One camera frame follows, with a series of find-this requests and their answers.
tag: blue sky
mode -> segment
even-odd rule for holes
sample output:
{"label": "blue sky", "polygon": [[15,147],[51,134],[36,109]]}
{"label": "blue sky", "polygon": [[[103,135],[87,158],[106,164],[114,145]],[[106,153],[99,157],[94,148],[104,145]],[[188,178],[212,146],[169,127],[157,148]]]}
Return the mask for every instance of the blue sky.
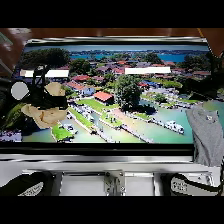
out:
{"label": "blue sky", "polygon": [[88,51],[88,50],[113,50],[113,51],[140,51],[140,50],[200,50],[209,51],[207,46],[200,45],[67,45],[67,46],[42,46],[42,47],[26,47],[24,52],[48,49],[62,48],[68,51]]}

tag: metal bracket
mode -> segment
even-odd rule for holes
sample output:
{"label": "metal bracket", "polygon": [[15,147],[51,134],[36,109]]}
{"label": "metal bracket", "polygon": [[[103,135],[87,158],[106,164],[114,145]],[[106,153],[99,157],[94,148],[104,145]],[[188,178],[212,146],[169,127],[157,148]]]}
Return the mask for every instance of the metal bracket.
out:
{"label": "metal bracket", "polygon": [[125,172],[123,170],[105,171],[104,188],[107,196],[125,196]]}

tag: displayed image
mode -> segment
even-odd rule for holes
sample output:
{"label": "displayed image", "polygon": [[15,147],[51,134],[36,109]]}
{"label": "displayed image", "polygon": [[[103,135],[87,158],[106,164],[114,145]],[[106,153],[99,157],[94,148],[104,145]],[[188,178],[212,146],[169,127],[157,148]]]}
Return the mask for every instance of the displayed image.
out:
{"label": "displayed image", "polygon": [[[208,53],[199,45],[26,47],[13,78],[32,83],[24,71],[38,63],[64,70],[67,77],[46,77],[46,85],[60,83],[68,109],[54,126],[40,128],[18,103],[3,119],[0,141],[192,144],[186,110],[217,110],[224,127],[223,102],[196,96],[186,85],[211,76]],[[171,72],[125,74],[125,68],[147,67]]]}

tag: television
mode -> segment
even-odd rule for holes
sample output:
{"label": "television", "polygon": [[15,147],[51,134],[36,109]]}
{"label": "television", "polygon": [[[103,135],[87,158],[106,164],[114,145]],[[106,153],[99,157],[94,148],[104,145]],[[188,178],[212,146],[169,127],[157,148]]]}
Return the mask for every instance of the television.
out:
{"label": "television", "polygon": [[35,66],[50,64],[46,83],[61,84],[67,114],[41,129],[21,112],[24,104],[18,101],[1,120],[1,150],[192,155],[186,110],[217,110],[224,126],[221,98],[209,100],[186,85],[212,76],[209,55],[205,38],[29,40],[12,79],[31,83]]}

